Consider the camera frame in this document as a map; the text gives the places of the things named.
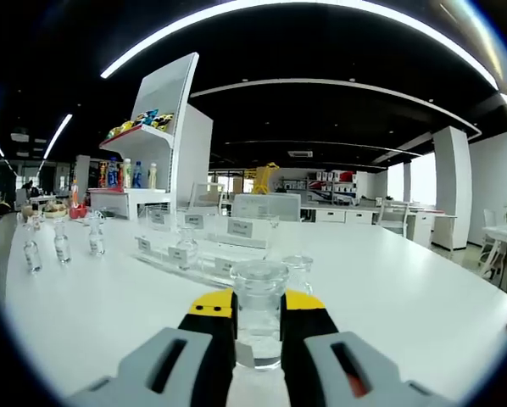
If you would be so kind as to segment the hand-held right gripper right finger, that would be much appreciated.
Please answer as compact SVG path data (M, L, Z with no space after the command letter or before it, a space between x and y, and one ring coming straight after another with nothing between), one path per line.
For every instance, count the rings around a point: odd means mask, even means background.
M353 332L340 332L307 293L281 297L281 368L291 406L451 406Z

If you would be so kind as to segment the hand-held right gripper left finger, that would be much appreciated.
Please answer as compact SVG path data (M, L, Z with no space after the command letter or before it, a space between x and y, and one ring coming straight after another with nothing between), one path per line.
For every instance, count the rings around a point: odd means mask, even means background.
M194 301L104 376L67 398L68 406L225 406L236 365L237 298L230 288Z

